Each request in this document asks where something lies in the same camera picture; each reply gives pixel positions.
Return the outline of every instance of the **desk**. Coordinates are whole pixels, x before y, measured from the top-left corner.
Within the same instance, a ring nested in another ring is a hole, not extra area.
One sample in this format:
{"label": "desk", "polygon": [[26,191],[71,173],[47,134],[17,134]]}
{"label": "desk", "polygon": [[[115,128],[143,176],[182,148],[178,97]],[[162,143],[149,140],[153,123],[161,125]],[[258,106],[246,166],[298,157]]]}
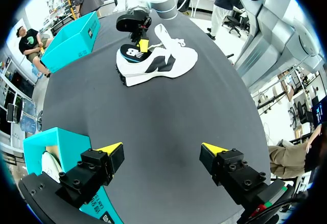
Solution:
{"label": "desk", "polygon": [[266,137],[241,78],[215,43],[186,16],[156,24],[185,40],[199,55],[176,79],[154,78],[125,87],[116,52],[130,43],[115,29],[121,13],[100,19],[93,53],[52,74],[43,107],[43,129],[88,135],[93,148],[124,143],[125,161],[105,187],[124,223],[221,223],[241,210],[217,187],[199,161],[202,142],[237,148],[270,178]]}
{"label": "desk", "polygon": [[57,33],[60,31],[60,29],[65,26],[66,24],[70,23],[71,21],[74,21],[74,17],[72,14],[69,14],[67,17],[64,19],[60,20],[58,23],[56,23],[52,28],[51,28],[51,33],[53,36],[56,36]]}

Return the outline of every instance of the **person in khaki pants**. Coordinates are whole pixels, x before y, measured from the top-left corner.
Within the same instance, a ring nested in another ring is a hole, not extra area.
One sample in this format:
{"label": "person in khaki pants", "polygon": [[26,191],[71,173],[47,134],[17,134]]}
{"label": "person in khaki pants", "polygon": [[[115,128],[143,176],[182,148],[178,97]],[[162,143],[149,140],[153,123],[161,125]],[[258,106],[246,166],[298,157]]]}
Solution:
{"label": "person in khaki pants", "polygon": [[277,177],[293,178],[316,168],[327,152],[327,123],[319,125],[309,141],[290,146],[268,146],[270,169]]}

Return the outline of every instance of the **shoe insole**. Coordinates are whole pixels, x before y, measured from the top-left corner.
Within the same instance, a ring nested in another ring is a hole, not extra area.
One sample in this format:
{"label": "shoe insole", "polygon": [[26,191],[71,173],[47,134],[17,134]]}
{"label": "shoe insole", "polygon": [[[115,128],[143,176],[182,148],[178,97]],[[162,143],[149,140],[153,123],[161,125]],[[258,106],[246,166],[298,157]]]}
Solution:
{"label": "shoe insole", "polygon": [[130,63],[138,63],[146,60],[151,54],[151,51],[142,53],[138,46],[132,44],[124,44],[121,49],[122,56]]}

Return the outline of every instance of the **khaki pants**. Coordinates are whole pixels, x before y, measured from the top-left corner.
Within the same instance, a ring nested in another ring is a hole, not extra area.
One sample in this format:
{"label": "khaki pants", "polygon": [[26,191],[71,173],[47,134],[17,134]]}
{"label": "khaki pants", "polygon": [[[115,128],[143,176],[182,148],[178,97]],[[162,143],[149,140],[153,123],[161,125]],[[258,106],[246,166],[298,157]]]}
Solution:
{"label": "khaki pants", "polygon": [[233,14],[233,11],[226,10],[224,8],[218,7],[214,5],[213,14],[211,16],[211,35],[216,36],[218,33],[218,29],[223,23],[223,20],[225,19],[225,16],[231,16]]}
{"label": "khaki pants", "polygon": [[[48,39],[41,39],[41,42],[43,43],[43,48],[44,48],[44,49],[45,49],[45,45],[46,45],[47,40],[48,40]],[[39,44],[36,44],[36,45],[33,47],[33,49],[34,49],[34,48],[38,48],[38,47],[39,47]],[[29,60],[31,63],[33,63],[33,59],[34,59],[35,57],[37,57],[38,55],[39,55],[39,53],[37,53],[37,52],[30,53],[30,54],[29,54],[29,57],[28,57],[28,60]]]}
{"label": "khaki pants", "polygon": [[293,178],[305,173],[307,142],[290,146],[268,146],[271,173],[277,177]]}

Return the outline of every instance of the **new balance logo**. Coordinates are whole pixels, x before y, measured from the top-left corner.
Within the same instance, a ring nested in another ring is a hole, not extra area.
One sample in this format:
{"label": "new balance logo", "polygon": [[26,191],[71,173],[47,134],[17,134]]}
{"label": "new balance logo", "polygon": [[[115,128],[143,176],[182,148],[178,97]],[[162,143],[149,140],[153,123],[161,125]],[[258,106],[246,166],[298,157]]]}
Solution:
{"label": "new balance logo", "polygon": [[139,52],[137,49],[132,49],[132,48],[128,49],[126,54],[131,57],[137,57],[137,58],[141,58],[143,56],[142,52]]}
{"label": "new balance logo", "polygon": [[158,69],[158,72],[169,72],[170,70],[172,70],[175,60],[176,59],[173,58],[173,56],[170,56],[170,58],[168,59],[168,62],[166,64],[164,56],[156,57],[153,59],[149,68],[145,72],[150,73],[150,72],[156,71],[157,69]]}

